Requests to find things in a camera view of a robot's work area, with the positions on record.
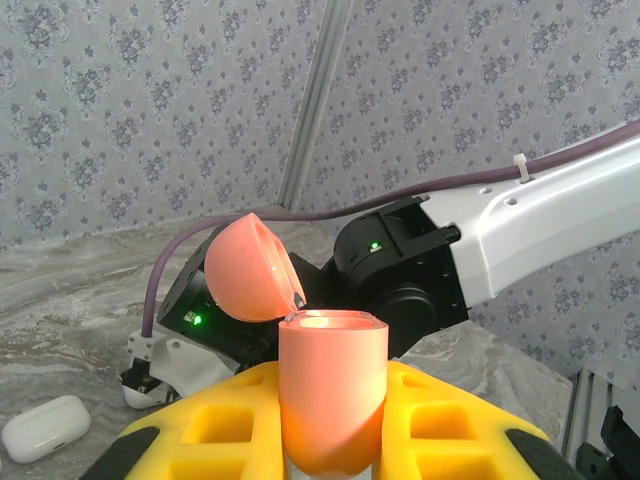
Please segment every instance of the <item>yellow foam holder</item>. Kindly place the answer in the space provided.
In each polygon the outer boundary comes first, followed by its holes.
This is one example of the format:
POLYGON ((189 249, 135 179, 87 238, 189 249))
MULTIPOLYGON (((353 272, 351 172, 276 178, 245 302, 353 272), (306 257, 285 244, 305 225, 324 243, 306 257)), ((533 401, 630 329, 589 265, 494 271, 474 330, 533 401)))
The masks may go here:
MULTIPOLYGON (((375 480, 536 480, 505 432, 530 423, 414 368, 389 362, 375 480)), ((159 434, 127 480, 286 480, 278 363, 253 367, 133 424, 159 434)))

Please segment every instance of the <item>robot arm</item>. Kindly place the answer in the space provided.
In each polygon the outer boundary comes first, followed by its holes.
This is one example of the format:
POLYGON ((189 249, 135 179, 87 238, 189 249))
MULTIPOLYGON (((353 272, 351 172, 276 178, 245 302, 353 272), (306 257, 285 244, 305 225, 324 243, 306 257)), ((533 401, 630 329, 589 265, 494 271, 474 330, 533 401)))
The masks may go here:
POLYGON ((526 183, 434 192, 421 208, 436 225, 460 231, 451 252, 471 307, 547 265, 640 230, 640 137, 526 183))

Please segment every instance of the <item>gray marble table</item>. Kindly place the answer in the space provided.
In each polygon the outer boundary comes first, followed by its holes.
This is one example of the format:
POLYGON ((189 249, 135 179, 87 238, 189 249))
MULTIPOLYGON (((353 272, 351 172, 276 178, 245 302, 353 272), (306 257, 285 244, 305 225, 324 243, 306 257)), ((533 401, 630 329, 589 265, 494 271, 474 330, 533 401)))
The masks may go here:
MULTIPOLYGON (((0 427, 65 394, 80 397, 93 419, 81 440, 30 465, 11 462, 0 446, 0 480, 76 479, 144 414, 125 404, 117 376, 127 336, 140 326, 151 266, 189 223, 0 253, 0 427)), ((271 226, 312 263, 331 254, 332 239, 309 224, 271 226)), ((197 235, 174 255, 161 298, 204 238, 197 235)), ((465 322, 429 336, 402 361, 532 421, 559 445, 569 382, 480 327, 465 322)))

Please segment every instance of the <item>wallpaper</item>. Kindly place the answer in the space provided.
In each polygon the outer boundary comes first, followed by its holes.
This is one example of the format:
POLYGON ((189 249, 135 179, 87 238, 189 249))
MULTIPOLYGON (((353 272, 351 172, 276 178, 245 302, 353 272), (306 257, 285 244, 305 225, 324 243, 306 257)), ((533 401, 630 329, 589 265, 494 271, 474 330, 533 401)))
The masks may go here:
MULTIPOLYGON (((533 158, 637 116, 639 24, 631 0, 356 0, 300 209, 533 158)), ((546 268, 472 319, 562 374, 627 385, 640 236, 546 268)))
POLYGON ((273 204, 319 0, 2 0, 0 247, 273 204))

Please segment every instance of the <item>purple cable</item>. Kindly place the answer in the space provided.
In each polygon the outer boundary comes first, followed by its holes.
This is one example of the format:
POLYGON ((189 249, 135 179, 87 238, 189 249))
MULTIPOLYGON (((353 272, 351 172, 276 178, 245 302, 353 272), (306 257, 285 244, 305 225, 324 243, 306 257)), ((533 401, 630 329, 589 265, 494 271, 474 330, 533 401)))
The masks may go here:
MULTIPOLYGON (((584 143, 574 145, 565 150, 544 155, 540 158, 527 162, 527 170, 529 173, 539 173, 550 168, 555 168, 579 160, 587 155, 594 154, 606 148, 617 145, 624 142, 636 135, 640 135, 640 120, 634 120, 628 122, 615 130, 602 134, 591 140, 587 140, 584 143)), ((362 203, 351 205, 350 207, 339 208, 330 212, 321 213, 284 213, 284 214, 258 214, 264 221, 275 222, 312 222, 318 220, 331 220, 340 217, 346 217, 347 215, 353 215, 354 213, 360 213, 365 210, 371 210, 373 208, 386 205, 388 203, 395 202, 402 198, 421 195, 428 192, 434 192, 437 190, 447 190, 450 188, 466 187, 470 185, 478 185, 485 183, 495 183, 504 180, 512 180, 520 177, 520 171, 518 167, 504 167, 495 170, 488 170, 485 172, 467 173, 463 175, 456 175, 453 177, 440 178, 437 180, 430 180, 427 182, 419 183, 411 187, 406 187, 394 192, 390 192, 381 195, 376 198, 366 200, 362 203)), ((164 267, 166 266, 169 258, 173 252, 188 238, 192 237, 196 233, 199 233, 208 228, 213 228, 224 222, 232 222, 238 218, 246 215, 249 211, 244 213, 236 213, 229 215, 218 215, 209 217, 202 220, 180 235, 175 237, 162 251, 156 263, 151 271, 149 277, 149 283, 147 285, 147 292, 144 299, 144 313, 142 316, 142 336, 145 338, 151 337, 153 332, 153 320, 155 313, 156 297, 158 295, 158 286, 160 285, 160 277, 164 267)))

